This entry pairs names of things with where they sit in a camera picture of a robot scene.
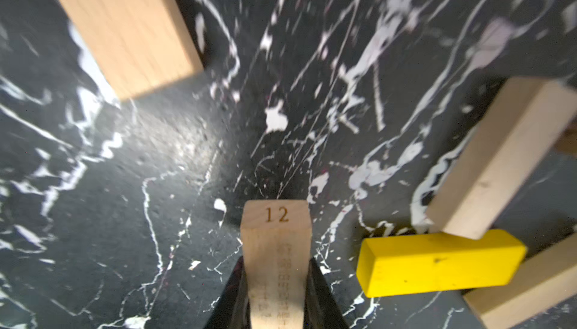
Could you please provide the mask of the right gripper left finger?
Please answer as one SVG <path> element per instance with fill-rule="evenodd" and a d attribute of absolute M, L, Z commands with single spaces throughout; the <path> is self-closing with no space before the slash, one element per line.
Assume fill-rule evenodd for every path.
<path fill-rule="evenodd" d="M 241 256 L 204 327 L 206 329 L 244 329 L 250 328 L 249 322 L 248 284 L 244 259 Z"/>

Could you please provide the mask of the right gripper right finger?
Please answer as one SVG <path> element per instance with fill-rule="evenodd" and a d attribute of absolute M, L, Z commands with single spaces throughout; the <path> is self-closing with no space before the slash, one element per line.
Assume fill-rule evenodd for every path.
<path fill-rule="evenodd" d="M 314 258 L 310 260 L 307 275 L 304 328 L 349 329 Z"/>

